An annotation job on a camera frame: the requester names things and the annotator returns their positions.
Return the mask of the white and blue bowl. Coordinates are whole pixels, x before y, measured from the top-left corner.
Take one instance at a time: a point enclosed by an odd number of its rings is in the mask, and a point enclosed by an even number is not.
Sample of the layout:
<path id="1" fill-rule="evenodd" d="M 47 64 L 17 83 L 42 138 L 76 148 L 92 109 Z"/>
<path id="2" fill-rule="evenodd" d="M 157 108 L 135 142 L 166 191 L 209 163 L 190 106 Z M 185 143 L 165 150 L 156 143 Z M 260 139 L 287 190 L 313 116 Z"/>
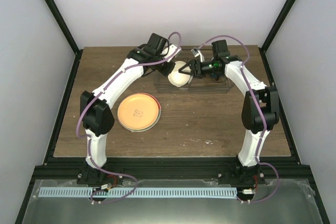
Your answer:
<path id="1" fill-rule="evenodd" d="M 184 61 L 176 61 L 174 69 L 172 72 L 168 75 L 168 80 L 170 84 L 176 86 L 176 87 L 182 87 L 186 84 L 189 84 L 193 77 L 189 74 L 179 73 L 179 69 L 183 67 L 186 64 Z"/>

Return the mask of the dark blue mug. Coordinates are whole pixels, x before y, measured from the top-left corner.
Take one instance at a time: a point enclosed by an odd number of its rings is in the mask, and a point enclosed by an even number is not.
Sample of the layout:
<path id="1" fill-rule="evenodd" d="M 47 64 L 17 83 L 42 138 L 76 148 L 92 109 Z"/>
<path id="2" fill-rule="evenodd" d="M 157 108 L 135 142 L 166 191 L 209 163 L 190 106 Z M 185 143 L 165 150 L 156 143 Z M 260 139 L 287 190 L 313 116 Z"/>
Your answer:
<path id="1" fill-rule="evenodd" d="M 210 78 L 214 82 L 223 82 L 224 81 L 224 77 L 221 74 L 212 73 L 212 74 L 210 74 Z"/>

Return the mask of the wire dish rack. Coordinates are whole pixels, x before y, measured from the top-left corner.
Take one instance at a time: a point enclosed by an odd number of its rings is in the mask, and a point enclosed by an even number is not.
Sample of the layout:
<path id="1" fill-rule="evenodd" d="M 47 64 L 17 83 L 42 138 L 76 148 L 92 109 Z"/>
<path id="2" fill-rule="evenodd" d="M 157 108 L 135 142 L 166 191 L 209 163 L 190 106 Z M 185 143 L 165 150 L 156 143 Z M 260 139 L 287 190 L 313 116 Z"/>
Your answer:
<path id="1" fill-rule="evenodd" d="M 193 79 L 190 83 L 187 83 L 184 86 L 176 87 L 172 85 L 168 77 L 162 76 L 160 73 L 156 72 L 153 75 L 154 86 L 159 93 L 169 93 L 169 94 L 178 94 L 178 93 L 227 93 L 231 88 L 234 87 L 234 84 L 231 80 L 227 79 L 224 76 L 211 77 L 207 75 L 203 79 Z"/>

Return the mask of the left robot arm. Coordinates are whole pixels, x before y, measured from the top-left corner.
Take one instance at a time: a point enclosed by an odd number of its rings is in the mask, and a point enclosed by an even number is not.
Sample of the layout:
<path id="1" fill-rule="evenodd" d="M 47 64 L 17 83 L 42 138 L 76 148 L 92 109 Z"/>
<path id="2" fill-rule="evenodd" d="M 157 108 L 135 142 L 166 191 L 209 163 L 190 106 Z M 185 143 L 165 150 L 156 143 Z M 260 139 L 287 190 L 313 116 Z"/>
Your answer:
<path id="1" fill-rule="evenodd" d="M 76 136 L 81 138 L 80 127 L 85 128 L 87 139 L 86 162 L 92 168 L 89 178 L 102 184 L 107 178 L 103 165 L 107 161 L 106 141 L 114 125 L 112 108 L 119 96 L 148 70 L 158 71 L 167 77 L 173 70 L 173 58 L 181 52 L 181 40 L 173 44 L 170 38 L 153 33 L 148 42 L 133 48 L 121 67 L 100 87 L 92 92 L 85 91 L 80 97 L 80 117 Z"/>

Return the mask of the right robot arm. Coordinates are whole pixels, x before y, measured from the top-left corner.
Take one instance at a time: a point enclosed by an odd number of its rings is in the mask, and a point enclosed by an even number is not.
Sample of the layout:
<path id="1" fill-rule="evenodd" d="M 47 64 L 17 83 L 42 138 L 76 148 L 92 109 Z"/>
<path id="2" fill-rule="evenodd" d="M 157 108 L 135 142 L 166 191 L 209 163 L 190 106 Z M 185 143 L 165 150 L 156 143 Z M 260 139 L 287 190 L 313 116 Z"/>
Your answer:
<path id="1" fill-rule="evenodd" d="M 246 131 L 238 154 L 241 165 L 233 170 L 235 181 L 244 184 L 251 179 L 250 167 L 260 163 L 263 144 L 279 122 L 279 95 L 275 87 L 258 80 L 238 56 L 230 54 L 226 40 L 213 42 L 212 52 L 213 58 L 205 61 L 200 47 L 193 48 L 195 59 L 180 67 L 178 72 L 199 79 L 206 75 L 224 76 L 244 96 L 241 120 Z"/>

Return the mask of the black aluminium frame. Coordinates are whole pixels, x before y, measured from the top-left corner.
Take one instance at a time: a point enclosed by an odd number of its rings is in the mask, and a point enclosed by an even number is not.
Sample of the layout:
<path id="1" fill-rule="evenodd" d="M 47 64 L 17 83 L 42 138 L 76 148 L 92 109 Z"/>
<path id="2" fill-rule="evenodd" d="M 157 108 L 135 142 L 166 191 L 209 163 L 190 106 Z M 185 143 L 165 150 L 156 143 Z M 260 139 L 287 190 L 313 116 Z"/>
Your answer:
<path id="1" fill-rule="evenodd" d="M 65 92 L 61 101 L 61 105 L 57 114 L 56 122 L 52 135 L 48 144 L 47 152 L 44 157 L 43 164 L 36 166 L 30 180 L 26 195 L 22 206 L 18 213 L 16 223 L 23 223 L 28 212 L 29 198 L 33 195 L 33 183 L 38 179 L 68 179 L 74 178 L 84 166 L 83 158 L 65 158 L 54 157 L 57 138 L 60 133 L 61 125 L 64 120 L 66 106 L 70 99 L 70 93 L 73 88 L 75 77 L 80 66 L 80 60 L 83 51 L 78 48 L 61 12 L 59 11 L 54 0 L 44 0 L 51 11 L 54 19 L 64 34 L 68 44 L 75 53 L 75 58 L 71 68 L 70 76 L 65 88 Z M 283 25 L 291 8 L 296 0 L 286 0 L 276 21 L 274 22 L 269 34 L 267 35 L 259 53 L 262 59 L 264 70 L 270 82 L 274 82 L 274 78 L 267 60 L 266 52 L 273 42 L 280 27 Z M 288 146 L 291 151 L 289 157 L 264 157 L 264 162 L 269 162 L 278 169 L 284 178 L 306 178 L 314 191 L 314 202 L 318 208 L 318 214 L 323 223 L 329 223 L 327 212 L 323 205 L 319 194 L 315 179 L 313 177 L 310 166 L 302 164 L 297 147 L 295 145 L 292 132 L 290 130 L 283 106 L 280 107 L 280 119 Z M 139 172 L 141 178 L 158 179 L 176 179 L 180 178 L 214 178 L 220 174 L 220 170 L 227 171 L 236 161 L 233 157 L 140 157 L 140 158 L 108 158 L 109 165 L 115 165 L 118 168 L 126 168 L 131 171 Z"/>

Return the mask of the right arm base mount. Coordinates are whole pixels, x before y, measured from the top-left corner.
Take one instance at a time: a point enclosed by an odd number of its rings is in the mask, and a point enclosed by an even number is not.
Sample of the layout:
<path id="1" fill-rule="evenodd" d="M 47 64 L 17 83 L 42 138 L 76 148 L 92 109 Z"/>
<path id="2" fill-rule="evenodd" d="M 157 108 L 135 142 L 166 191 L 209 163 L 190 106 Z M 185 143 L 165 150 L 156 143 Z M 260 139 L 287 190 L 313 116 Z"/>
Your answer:
<path id="1" fill-rule="evenodd" d="M 238 160 L 225 162 L 216 172 L 220 181 L 230 185 L 252 185 L 259 183 L 261 180 L 259 164 L 243 166 Z"/>

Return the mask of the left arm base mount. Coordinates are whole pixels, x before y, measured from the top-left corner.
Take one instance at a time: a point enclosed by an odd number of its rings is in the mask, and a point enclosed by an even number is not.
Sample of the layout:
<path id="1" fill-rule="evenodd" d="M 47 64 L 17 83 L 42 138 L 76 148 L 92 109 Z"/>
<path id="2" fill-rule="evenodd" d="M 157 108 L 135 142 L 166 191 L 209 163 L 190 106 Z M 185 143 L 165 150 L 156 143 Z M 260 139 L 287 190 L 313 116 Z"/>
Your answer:
<path id="1" fill-rule="evenodd" d="M 116 175 L 103 173 L 99 170 L 82 170 L 78 174 L 77 184 L 88 186 L 101 186 L 103 184 L 120 185 L 123 178 Z"/>

